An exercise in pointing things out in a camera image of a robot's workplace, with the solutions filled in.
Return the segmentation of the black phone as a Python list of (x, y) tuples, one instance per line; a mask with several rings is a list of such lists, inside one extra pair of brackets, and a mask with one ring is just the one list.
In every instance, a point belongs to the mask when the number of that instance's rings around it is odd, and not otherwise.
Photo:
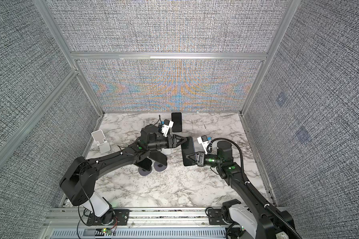
[(144, 171), (152, 171), (152, 161), (149, 158), (145, 158), (144, 160), (138, 162), (137, 166)]
[(187, 154), (191, 154), (194, 153), (195, 149), (194, 149), (194, 142), (193, 142), (193, 137), (189, 136), (187, 137), (187, 141), (185, 142), (185, 144), (183, 144), (181, 146), (181, 153), (182, 153), (182, 162), (184, 166), (188, 166), (188, 161), (193, 161), (193, 158), (186, 158)]
[(172, 127), (172, 132), (182, 132), (182, 113), (171, 113), (171, 118), (172, 122), (174, 123)]
[(157, 162), (158, 164), (167, 166), (167, 156), (160, 151), (151, 151), (149, 159), (153, 160), (154, 162)]

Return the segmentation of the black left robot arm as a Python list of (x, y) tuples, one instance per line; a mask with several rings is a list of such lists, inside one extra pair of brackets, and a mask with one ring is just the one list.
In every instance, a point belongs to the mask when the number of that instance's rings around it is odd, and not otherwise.
[(83, 206), (96, 217), (101, 218), (111, 213), (110, 204), (98, 194), (94, 187), (102, 176), (118, 168), (135, 165), (151, 172), (152, 163), (167, 165), (167, 156), (161, 149), (176, 148), (188, 141), (186, 137), (169, 134), (169, 125), (149, 124), (141, 129), (141, 135), (126, 148), (99, 158), (74, 159), (59, 185), (73, 206)]

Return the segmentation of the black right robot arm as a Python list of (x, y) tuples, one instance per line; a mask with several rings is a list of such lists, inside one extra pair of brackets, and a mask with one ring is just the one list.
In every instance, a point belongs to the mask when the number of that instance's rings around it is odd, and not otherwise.
[(216, 154), (211, 153), (212, 141), (202, 142), (204, 150), (196, 152), (192, 137), (187, 137), (181, 151), (185, 166), (216, 168), (220, 178), (243, 199), (244, 206), (234, 200), (223, 204), (224, 220), (231, 225), (240, 225), (248, 238), (277, 239), (285, 234), (289, 239), (299, 239), (301, 236), (295, 229), (292, 216), (266, 200), (248, 179), (244, 164), (234, 162), (232, 147), (239, 146), (227, 138), (216, 138), (215, 141)]

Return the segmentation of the black phone back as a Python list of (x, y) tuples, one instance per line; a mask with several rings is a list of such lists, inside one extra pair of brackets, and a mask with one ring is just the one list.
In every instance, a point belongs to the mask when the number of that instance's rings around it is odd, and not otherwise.
[(171, 118), (172, 122), (174, 123), (172, 127), (172, 132), (182, 132), (182, 113), (171, 113)]

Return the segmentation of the grey round stand right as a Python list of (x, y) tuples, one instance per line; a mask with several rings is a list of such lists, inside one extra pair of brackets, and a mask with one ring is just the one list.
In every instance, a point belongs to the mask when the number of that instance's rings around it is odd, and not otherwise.
[(167, 169), (167, 166), (166, 165), (163, 165), (163, 164), (160, 164), (158, 162), (155, 162), (154, 163), (154, 169), (157, 171), (157, 172), (162, 172), (164, 170)]

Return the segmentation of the grey round stand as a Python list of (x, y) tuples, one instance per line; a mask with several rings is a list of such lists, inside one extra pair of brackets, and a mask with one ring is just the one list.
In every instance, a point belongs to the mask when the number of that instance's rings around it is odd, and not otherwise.
[(139, 167), (138, 172), (141, 176), (147, 176), (152, 172), (152, 169), (150, 168), (149, 170), (145, 170), (145, 169)]
[(163, 165), (163, 164), (160, 164), (158, 162), (155, 162), (154, 163), (154, 169), (157, 171), (157, 172), (162, 172), (164, 170), (167, 169), (167, 166), (166, 165)]

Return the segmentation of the grey round stand left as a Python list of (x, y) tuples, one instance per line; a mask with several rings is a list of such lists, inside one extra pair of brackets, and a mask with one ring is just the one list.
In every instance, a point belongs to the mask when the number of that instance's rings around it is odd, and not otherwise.
[(149, 170), (145, 170), (145, 169), (139, 167), (138, 172), (141, 176), (147, 176), (152, 172), (152, 169), (150, 168)]

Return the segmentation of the white stand far left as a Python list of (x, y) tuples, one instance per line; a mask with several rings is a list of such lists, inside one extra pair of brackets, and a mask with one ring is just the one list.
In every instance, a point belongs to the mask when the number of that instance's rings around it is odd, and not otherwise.
[(96, 131), (93, 131), (91, 133), (92, 138), (96, 145), (98, 146), (100, 153), (107, 153), (111, 150), (110, 143), (107, 141), (107, 138), (103, 132), (103, 130), (99, 129)]

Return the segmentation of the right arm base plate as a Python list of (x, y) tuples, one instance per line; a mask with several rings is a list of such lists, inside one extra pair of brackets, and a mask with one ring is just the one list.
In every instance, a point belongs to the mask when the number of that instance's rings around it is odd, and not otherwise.
[(228, 225), (222, 217), (222, 210), (220, 208), (208, 207), (205, 210), (209, 224), (212, 226)]

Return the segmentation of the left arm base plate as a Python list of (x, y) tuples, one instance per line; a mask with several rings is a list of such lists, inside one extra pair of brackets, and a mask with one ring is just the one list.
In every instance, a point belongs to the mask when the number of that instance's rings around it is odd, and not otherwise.
[(109, 209), (103, 216), (97, 217), (93, 213), (89, 214), (86, 224), (90, 226), (126, 226), (129, 220), (130, 210), (128, 209)]

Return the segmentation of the aluminium front rail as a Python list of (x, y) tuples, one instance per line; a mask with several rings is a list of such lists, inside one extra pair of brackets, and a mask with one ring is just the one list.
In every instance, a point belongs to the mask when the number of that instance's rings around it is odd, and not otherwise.
[(126, 226), (117, 224), (90, 226), (85, 223), (89, 213), (83, 209), (51, 209), (38, 237), (40, 239), (252, 239), (244, 235), (244, 229), (240, 225), (230, 223), (221, 226), (210, 225), (205, 207), (115, 209), (130, 210)]

